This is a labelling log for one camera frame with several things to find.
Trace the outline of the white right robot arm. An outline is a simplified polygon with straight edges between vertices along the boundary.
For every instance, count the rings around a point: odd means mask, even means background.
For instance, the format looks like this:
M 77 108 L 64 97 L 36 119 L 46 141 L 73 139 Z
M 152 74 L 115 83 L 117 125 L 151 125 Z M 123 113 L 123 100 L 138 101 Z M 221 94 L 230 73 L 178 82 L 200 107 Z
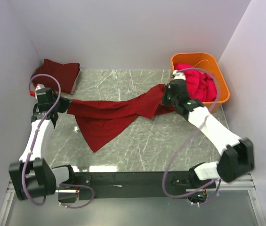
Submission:
M 189 184 L 199 188 L 209 179 L 222 179 L 228 183 L 251 172 L 255 167 L 253 143 L 223 126 L 200 100 L 191 99 L 182 72 L 174 72 L 172 77 L 166 85 L 162 104 L 174 107 L 179 115 L 210 140 L 220 154 L 219 161 L 195 166 L 191 170 Z

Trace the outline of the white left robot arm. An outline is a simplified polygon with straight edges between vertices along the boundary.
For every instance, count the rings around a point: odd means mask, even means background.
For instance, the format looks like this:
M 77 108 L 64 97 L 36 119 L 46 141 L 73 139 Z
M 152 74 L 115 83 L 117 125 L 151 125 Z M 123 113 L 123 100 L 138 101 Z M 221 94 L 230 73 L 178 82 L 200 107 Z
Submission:
M 76 185 L 71 165 L 52 169 L 44 159 L 58 115 L 67 111 L 70 100 L 40 84 L 31 95 L 37 99 L 32 110 L 31 134 L 19 161 L 11 163 L 8 169 L 19 200 L 26 200 L 27 195 L 39 198 L 54 194 L 59 185 L 65 189 Z

